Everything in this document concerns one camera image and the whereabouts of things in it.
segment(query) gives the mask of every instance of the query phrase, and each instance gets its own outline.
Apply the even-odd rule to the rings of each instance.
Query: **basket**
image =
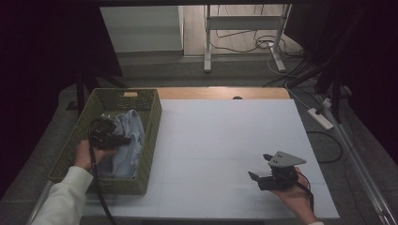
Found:
[[[135,176],[131,179],[101,178],[99,185],[104,194],[144,195],[161,121],[161,102],[156,89],[95,89],[53,166],[49,180],[59,183],[64,179],[69,167],[74,165],[76,146],[80,140],[88,139],[92,120],[100,118],[103,113],[115,117],[131,109],[140,114],[145,131],[145,142]],[[94,184],[87,192],[96,192]]]

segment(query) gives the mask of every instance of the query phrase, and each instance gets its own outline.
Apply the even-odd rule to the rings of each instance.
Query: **blue cloth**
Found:
[[[129,145],[119,146],[116,155],[103,160],[98,165],[99,176],[132,178],[135,175],[145,141],[143,123],[135,110],[118,115],[114,123],[116,125],[114,134],[124,134],[125,137],[131,138],[131,142]]]

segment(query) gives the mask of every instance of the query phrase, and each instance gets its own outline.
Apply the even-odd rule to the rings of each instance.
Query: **white table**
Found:
[[[248,171],[269,175],[262,155],[305,158],[315,214],[338,218],[328,186],[291,99],[162,100],[154,161],[145,196],[106,195],[115,217],[270,219],[294,215]],[[85,216],[103,216],[88,195]]]

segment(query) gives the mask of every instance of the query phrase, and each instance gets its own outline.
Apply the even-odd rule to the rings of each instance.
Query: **hand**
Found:
[[[298,182],[305,187],[308,186],[307,180],[300,174],[298,175]],[[302,223],[310,224],[319,221],[311,209],[308,194],[300,187],[292,186],[288,189],[272,190],[271,192],[278,196]]]
[[[87,171],[90,170],[91,168],[91,157],[90,157],[89,147],[90,144],[88,140],[81,140],[76,149],[76,160],[75,160],[75,166],[81,167]],[[116,150],[104,151],[94,148],[94,155],[96,156],[96,161],[98,163],[101,162],[104,158],[113,156],[116,153],[117,153]]]

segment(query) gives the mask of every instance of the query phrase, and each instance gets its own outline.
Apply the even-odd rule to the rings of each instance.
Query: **white cloth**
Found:
[[[132,178],[138,166],[143,149],[145,133],[140,115],[135,110],[120,114],[114,120],[115,135],[131,138],[128,145],[117,148],[117,154],[104,159],[98,165],[99,177]]]
[[[51,187],[46,202],[41,207],[33,225],[76,225],[82,217],[85,192],[93,176],[80,167],[70,167],[61,183]]]

